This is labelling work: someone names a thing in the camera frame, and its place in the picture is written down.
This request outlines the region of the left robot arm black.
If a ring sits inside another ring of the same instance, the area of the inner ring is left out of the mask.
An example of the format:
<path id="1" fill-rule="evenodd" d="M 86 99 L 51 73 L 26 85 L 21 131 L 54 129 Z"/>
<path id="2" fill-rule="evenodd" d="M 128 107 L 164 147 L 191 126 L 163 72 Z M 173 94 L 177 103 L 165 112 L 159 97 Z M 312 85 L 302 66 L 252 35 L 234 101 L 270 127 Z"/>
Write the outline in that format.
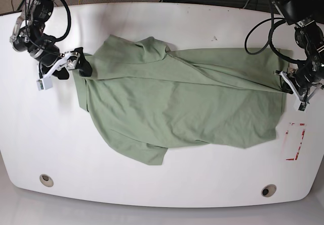
<path id="1" fill-rule="evenodd" d="M 323 88 L 323 31 L 316 24 L 315 13 L 321 0 L 268 0 L 271 8 L 275 7 L 282 19 L 271 18 L 268 35 L 271 50 L 282 60 L 294 64 L 296 69 L 276 71 L 283 79 L 282 90 L 294 94 L 298 102 L 306 106 L 316 91 Z M 280 25 L 292 25 L 295 29 L 296 44 L 304 50 L 305 60 L 292 59 L 280 53 L 273 45 L 274 31 Z"/>

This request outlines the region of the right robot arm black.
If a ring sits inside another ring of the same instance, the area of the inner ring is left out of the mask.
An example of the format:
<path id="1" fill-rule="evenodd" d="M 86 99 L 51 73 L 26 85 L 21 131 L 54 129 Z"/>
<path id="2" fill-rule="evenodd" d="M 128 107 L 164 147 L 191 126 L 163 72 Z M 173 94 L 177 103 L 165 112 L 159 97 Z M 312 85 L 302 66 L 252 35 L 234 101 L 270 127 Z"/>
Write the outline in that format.
<path id="1" fill-rule="evenodd" d="M 15 51 L 27 51 L 38 62 L 38 75 L 42 80 L 50 76 L 67 80 L 70 70 L 77 70 L 82 77 L 90 77 L 93 70 L 82 47 L 62 53 L 55 45 L 66 39 L 71 29 L 70 9 L 65 0 L 60 1 L 67 14 L 67 28 L 63 36 L 55 37 L 44 32 L 45 23 L 54 10 L 54 0 L 23 0 L 10 43 Z"/>

